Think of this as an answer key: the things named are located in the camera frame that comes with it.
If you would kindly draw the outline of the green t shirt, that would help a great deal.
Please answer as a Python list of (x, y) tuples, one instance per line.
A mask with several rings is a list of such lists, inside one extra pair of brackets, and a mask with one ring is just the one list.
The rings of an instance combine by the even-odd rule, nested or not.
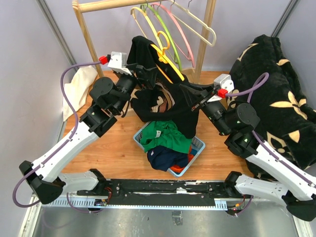
[(144, 151), (163, 146), (179, 153), (189, 152), (192, 139), (186, 138), (173, 121), (152, 121), (141, 131), (140, 144)]

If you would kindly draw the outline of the navy blue t shirt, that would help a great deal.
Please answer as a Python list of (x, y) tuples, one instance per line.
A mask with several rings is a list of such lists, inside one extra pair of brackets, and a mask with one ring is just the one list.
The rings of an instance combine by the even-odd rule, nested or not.
[(157, 146), (147, 152), (147, 159), (155, 170), (167, 171), (174, 164), (176, 151), (164, 146)]

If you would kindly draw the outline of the lime green hanger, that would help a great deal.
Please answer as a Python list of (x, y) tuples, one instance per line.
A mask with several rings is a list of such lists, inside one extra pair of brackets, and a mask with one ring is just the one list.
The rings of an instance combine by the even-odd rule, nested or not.
[(140, 8), (146, 12), (147, 14), (147, 9), (149, 9), (153, 14), (154, 16), (156, 17), (156, 19), (159, 21), (159, 23), (161, 24), (162, 28), (163, 28), (163, 31), (165, 32), (166, 34), (166, 37), (168, 39), (168, 42), (170, 43), (170, 46), (171, 48), (173, 49), (174, 51), (174, 56), (172, 57), (173, 61), (175, 64), (177, 64), (177, 67), (180, 71), (182, 71), (182, 64), (181, 64), (181, 59), (180, 59), (180, 56), (179, 56), (179, 53), (178, 53), (178, 50), (176, 48), (176, 44), (174, 43), (174, 40), (167, 28), (167, 26), (165, 25), (164, 21), (162, 20), (162, 18), (160, 17), (159, 13), (157, 10), (155, 10), (152, 6), (149, 6), (147, 4), (142, 4), (140, 5)]

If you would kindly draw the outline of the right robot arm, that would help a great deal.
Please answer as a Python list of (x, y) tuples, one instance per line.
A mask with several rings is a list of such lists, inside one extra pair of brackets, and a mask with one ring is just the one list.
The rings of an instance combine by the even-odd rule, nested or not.
[(252, 163), (275, 181), (251, 178), (232, 171), (224, 181), (224, 193), (231, 198), (249, 195), (285, 206), (293, 216), (312, 221), (316, 217), (316, 178), (288, 161), (254, 131), (260, 119), (249, 103), (227, 111), (219, 101), (228, 95), (219, 85), (180, 85), (192, 111), (202, 110), (234, 155)]

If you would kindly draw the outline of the pale yellow hanger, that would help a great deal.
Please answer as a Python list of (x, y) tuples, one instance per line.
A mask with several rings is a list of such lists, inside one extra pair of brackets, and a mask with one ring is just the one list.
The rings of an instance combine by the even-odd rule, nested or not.
[(144, 30), (142, 29), (141, 25), (139, 24), (139, 22), (137, 20), (136, 11), (140, 12), (140, 14), (144, 17), (144, 19), (146, 20), (148, 26), (150, 27), (150, 29), (151, 29), (151, 31), (152, 31), (152, 33), (153, 33), (153, 35), (154, 35), (154, 37), (155, 37), (155, 39), (156, 39), (156, 41), (158, 43), (158, 46), (160, 47), (160, 49), (162, 49), (162, 43), (161, 43), (161, 40), (160, 40), (160, 38), (158, 36), (158, 32), (156, 31), (153, 23), (151, 22), (151, 20), (147, 16), (146, 12), (143, 11), (141, 8), (134, 6), (134, 7), (131, 8), (130, 14), (133, 17), (134, 21), (136, 22), (137, 26), (139, 27), (139, 29), (140, 29), (141, 33), (143, 34), (143, 36), (148, 39), (147, 35), (145, 34)]

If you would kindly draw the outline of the orange t shirt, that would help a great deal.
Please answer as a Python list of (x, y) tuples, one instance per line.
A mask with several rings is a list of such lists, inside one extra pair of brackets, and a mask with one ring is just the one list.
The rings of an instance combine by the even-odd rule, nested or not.
[(187, 154), (176, 152), (176, 158), (174, 159), (174, 164), (170, 167), (173, 172), (181, 173), (184, 168), (191, 162), (194, 158), (192, 147), (189, 148)]

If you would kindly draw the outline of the pink plastic hanger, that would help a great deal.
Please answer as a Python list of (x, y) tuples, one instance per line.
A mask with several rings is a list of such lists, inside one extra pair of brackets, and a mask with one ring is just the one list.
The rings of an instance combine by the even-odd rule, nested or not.
[(184, 50), (181, 49), (181, 47), (175, 42), (174, 40), (174, 43), (176, 44), (176, 48), (178, 50), (178, 53), (182, 53), (183, 56), (185, 56), (185, 58), (191, 63), (192, 67), (195, 68), (196, 67), (196, 63), (195, 63), (195, 59), (194, 59), (194, 55), (193, 55), (193, 52), (192, 52), (192, 49), (191, 49), (191, 46), (186, 38), (186, 35), (184, 34), (183, 30), (182, 30), (182, 27), (179, 25), (178, 21), (175, 19), (175, 17), (172, 15), (171, 11), (168, 10), (164, 5), (162, 5), (161, 3), (152, 3), (151, 6), (158, 11), (159, 13), (159, 10), (163, 10), (170, 18), (170, 20), (173, 22), (173, 24), (175, 25), (176, 29), (178, 30), (184, 44), (185, 44), (185, 47), (186, 47), (186, 50), (187, 50), (187, 53), (184, 52)]

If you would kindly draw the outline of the black printed t shirt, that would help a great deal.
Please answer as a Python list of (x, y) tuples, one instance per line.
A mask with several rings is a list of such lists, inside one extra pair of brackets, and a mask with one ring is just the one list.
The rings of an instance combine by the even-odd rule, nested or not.
[(132, 39), (127, 63), (137, 63), (145, 69), (156, 67), (158, 70), (154, 89), (135, 92), (131, 107), (143, 122), (173, 121), (178, 130), (188, 139), (196, 135), (199, 112), (188, 106), (180, 84), (188, 85), (184, 74), (177, 67), (159, 61), (159, 48), (151, 40), (136, 36)]

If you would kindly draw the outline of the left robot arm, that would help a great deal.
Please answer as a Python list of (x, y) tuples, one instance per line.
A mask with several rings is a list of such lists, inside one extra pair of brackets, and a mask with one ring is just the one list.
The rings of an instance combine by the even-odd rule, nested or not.
[(62, 173), (63, 168), (85, 147), (101, 138), (124, 115), (123, 108), (136, 87), (153, 89), (157, 67), (146, 69), (138, 64), (114, 68), (117, 82), (109, 77), (97, 79), (90, 90), (91, 106), (76, 118), (74, 128), (52, 149), (33, 162), (24, 161), (19, 169), (42, 204), (49, 204), (61, 195), (84, 191), (101, 195), (106, 178), (97, 169), (83, 173)]

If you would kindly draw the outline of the white plastic hanger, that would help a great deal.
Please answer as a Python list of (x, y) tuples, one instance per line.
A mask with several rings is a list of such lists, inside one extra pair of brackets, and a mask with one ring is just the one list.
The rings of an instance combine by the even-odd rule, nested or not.
[(181, 20), (179, 17), (177, 17), (176, 15), (172, 14), (175, 19), (179, 22), (181, 22), (185, 27), (187, 27), (194, 35), (196, 35), (197, 37), (199, 37), (204, 43), (206, 43), (208, 46), (210, 47), (214, 47), (217, 41), (217, 36), (215, 31), (208, 26), (206, 23), (204, 23), (201, 19), (199, 19), (198, 17), (196, 17), (194, 14), (192, 14), (190, 12), (190, 10), (188, 8), (184, 8), (183, 6), (179, 5), (178, 3), (176, 3), (175, 0), (170, 0), (170, 6), (176, 6), (178, 9), (180, 9), (182, 12), (186, 13), (189, 17), (191, 17), (194, 21), (198, 22), (202, 28), (204, 30), (206, 30), (208, 33), (211, 33), (213, 38), (212, 38), (212, 42), (210, 42), (209, 36), (205, 37), (202, 36), (202, 34), (199, 34), (196, 30), (194, 30), (190, 25), (188, 25), (186, 22), (184, 22), (183, 20)]

